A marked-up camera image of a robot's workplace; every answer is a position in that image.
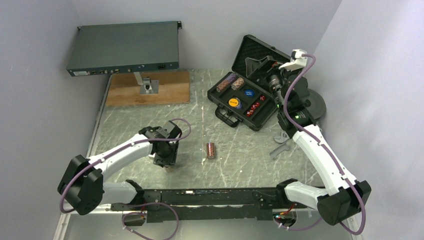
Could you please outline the red brown chip stack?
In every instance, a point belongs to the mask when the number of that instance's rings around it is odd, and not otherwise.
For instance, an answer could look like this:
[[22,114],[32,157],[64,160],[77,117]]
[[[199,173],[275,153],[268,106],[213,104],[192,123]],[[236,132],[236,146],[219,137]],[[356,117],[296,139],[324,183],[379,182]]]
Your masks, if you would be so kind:
[[208,159],[215,159],[216,158],[216,147],[213,142],[206,143],[206,157]]

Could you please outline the orange blue chip stack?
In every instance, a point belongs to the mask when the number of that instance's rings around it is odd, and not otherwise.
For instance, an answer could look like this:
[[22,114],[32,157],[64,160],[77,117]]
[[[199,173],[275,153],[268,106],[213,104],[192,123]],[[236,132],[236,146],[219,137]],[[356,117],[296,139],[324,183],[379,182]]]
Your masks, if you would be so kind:
[[173,171],[175,171],[176,167],[174,165],[170,165],[170,166],[165,166],[164,169],[167,173],[172,173]]

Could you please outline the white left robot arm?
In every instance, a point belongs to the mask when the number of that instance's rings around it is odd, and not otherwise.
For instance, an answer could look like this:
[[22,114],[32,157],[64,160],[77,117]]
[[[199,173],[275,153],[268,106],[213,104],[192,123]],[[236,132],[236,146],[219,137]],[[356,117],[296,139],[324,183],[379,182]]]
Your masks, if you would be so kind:
[[59,184],[59,209],[63,214],[76,211],[83,216],[99,205],[123,204],[131,210],[145,202],[145,191],[133,180],[121,183],[106,181],[134,161],[153,156],[155,165],[164,168],[176,163],[179,142],[190,133],[182,130],[172,119],[164,126],[147,126],[124,143],[103,153],[73,157]]

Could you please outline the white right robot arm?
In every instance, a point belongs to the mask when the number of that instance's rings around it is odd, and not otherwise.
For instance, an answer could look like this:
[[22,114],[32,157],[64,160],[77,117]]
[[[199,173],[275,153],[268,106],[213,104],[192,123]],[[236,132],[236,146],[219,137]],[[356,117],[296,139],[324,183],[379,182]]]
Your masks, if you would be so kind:
[[305,78],[312,67],[308,59],[313,58],[302,53],[286,63],[271,56],[245,60],[247,77],[269,87],[281,129],[306,154],[324,184],[322,188],[313,187],[291,178],[276,186],[275,200],[282,208],[297,203],[317,210],[331,226],[360,214],[360,227],[354,232],[358,235],[365,227],[365,205],[372,189],[346,169],[321,132],[318,119],[326,112],[326,104],[309,89]]

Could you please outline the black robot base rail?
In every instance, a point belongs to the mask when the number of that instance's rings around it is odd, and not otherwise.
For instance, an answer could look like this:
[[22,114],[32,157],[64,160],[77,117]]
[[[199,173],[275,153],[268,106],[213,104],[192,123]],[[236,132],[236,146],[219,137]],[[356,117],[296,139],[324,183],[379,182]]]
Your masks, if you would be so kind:
[[129,204],[113,203],[115,212],[146,213],[148,223],[174,220],[256,219],[271,221],[280,212],[303,209],[283,200],[275,187],[145,189],[141,199]]

